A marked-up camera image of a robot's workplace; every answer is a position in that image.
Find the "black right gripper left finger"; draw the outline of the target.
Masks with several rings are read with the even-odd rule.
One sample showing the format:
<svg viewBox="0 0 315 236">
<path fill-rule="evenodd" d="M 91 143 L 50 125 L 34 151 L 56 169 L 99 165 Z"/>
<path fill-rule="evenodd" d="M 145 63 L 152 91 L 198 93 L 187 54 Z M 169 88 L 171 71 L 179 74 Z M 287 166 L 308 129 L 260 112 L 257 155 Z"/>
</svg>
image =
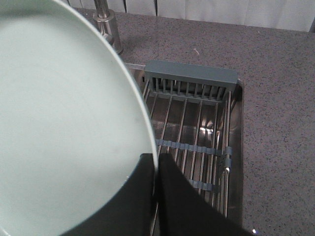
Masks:
<svg viewBox="0 0 315 236">
<path fill-rule="evenodd" d="M 155 167 L 153 155 L 140 155 L 131 176 L 115 196 L 64 236 L 148 236 L 151 230 Z"/>
</svg>

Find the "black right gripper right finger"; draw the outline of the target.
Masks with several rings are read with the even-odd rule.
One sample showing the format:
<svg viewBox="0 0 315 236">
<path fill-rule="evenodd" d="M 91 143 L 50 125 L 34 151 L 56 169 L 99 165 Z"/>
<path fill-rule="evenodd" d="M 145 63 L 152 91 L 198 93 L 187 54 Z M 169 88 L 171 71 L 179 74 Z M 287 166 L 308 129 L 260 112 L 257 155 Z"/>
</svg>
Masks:
<svg viewBox="0 0 315 236">
<path fill-rule="evenodd" d="M 158 218 L 162 236 L 250 236 L 194 190 L 169 153 L 158 158 Z"/>
</svg>

